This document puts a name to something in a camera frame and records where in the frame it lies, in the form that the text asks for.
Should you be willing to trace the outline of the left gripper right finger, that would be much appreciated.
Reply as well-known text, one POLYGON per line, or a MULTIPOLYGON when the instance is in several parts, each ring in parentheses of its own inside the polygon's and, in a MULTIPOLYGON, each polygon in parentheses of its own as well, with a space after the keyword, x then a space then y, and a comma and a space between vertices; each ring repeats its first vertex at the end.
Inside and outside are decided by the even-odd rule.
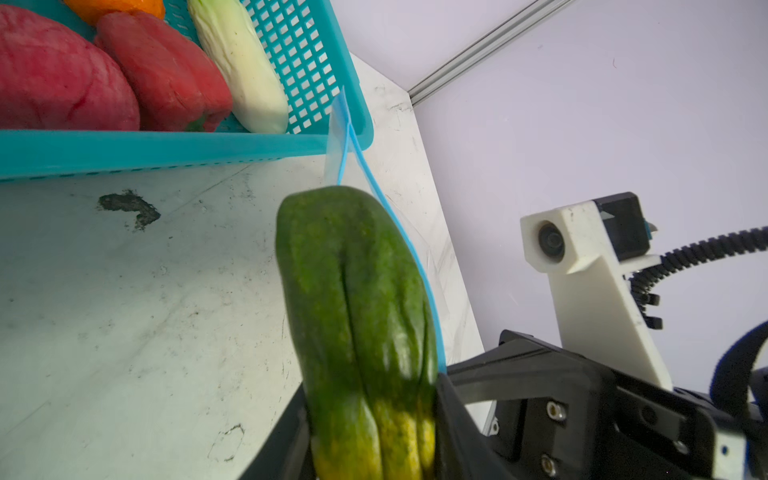
POLYGON ((436 479, 513 479, 488 447, 447 375, 436 383, 436 479))

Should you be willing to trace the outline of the green yellow papaya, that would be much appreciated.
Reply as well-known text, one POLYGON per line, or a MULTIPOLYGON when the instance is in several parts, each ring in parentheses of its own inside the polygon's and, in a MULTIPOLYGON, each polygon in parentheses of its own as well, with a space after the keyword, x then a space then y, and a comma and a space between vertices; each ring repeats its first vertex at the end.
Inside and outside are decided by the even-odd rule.
POLYGON ((276 258, 318 477, 433 478, 436 333, 390 215, 351 187, 290 195, 276 258))

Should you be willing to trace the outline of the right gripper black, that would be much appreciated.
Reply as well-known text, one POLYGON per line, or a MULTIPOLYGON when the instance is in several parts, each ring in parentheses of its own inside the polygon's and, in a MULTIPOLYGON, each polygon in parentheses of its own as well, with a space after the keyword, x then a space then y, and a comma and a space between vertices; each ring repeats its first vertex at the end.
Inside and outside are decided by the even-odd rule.
POLYGON ((447 376, 513 479, 763 479, 767 404, 662 390, 533 336, 447 376))

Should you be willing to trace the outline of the teal plastic basket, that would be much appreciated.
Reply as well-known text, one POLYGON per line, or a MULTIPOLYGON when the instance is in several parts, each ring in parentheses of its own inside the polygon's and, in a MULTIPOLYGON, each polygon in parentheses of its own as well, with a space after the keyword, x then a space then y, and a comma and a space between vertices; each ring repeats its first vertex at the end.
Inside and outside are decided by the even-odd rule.
POLYGON ((234 116, 214 133, 4 130, 4 182, 276 160, 325 152, 334 98, 346 97, 358 146, 374 125, 332 5, 322 0, 244 4, 289 105, 282 135, 247 132, 234 116))

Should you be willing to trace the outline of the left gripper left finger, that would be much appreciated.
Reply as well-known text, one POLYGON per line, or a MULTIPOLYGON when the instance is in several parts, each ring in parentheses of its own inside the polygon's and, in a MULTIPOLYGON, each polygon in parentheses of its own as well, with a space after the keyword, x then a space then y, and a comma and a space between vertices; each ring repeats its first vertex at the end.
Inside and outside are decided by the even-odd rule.
POLYGON ((305 393, 300 384, 270 435, 239 479, 314 478, 310 424, 305 393))

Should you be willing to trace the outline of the clear zip bag blue zipper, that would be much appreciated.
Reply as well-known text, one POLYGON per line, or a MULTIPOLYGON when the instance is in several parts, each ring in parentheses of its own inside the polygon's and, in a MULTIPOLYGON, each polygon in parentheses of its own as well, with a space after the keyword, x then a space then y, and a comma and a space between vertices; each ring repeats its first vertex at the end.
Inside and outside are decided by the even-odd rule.
POLYGON ((448 355, 441 322, 449 318, 433 255, 426 240, 380 187, 355 133, 346 92, 341 89, 328 108, 328 137, 324 163, 325 186, 349 186, 373 196, 394 221, 416 260, 428 295, 436 333, 438 369, 447 371, 448 355))

